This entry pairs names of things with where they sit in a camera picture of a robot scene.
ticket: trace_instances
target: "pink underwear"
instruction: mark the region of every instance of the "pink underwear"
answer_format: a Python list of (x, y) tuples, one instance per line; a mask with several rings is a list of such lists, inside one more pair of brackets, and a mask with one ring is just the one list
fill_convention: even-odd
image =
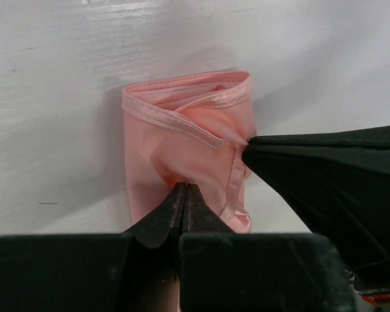
[(251, 79), (215, 72), (123, 89), (125, 167), (133, 222), (177, 182), (197, 184), (207, 205), (234, 231), (250, 231), (241, 152), (255, 135)]

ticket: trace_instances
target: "fabric fold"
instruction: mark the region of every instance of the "fabric fold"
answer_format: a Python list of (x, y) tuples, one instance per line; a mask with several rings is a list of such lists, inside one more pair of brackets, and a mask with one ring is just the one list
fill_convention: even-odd
[(125, 167), (133, 222), (177, 182), (197, 184), (233, 230), (250, 231), (241, 161), (255, 136), (252, 83), (244, 71), (213, 72), (123, 89)]

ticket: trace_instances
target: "pink fabric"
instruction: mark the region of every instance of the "pink fabric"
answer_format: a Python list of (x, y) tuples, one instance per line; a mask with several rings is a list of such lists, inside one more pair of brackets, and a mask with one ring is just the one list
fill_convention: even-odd
[(133, 222), (177, 182), (199, 185), (233, 230), (250, 231), (241, 152), (255, 135), (251, 79), (215, 72), (151, 81), (123, 90), (125, 165)]

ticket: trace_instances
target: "white painted surface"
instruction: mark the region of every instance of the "white painted surface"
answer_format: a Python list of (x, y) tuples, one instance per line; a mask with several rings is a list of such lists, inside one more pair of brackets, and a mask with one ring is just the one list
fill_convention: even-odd
[[(390, 124), (390, 0), (0, 0), (0, 234), (124, 230), (120, 87), (230, 68), (261, 135)], [(258, 178), (246, 204), (306, 230)]]

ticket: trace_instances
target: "red object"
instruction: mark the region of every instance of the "red object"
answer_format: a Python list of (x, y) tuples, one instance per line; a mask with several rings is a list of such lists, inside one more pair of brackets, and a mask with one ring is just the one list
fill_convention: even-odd
[(390, 294), (374, 294), (372, 296), (363, 296), (368, 303), (377, 307), (379, 304), (390, 303)]

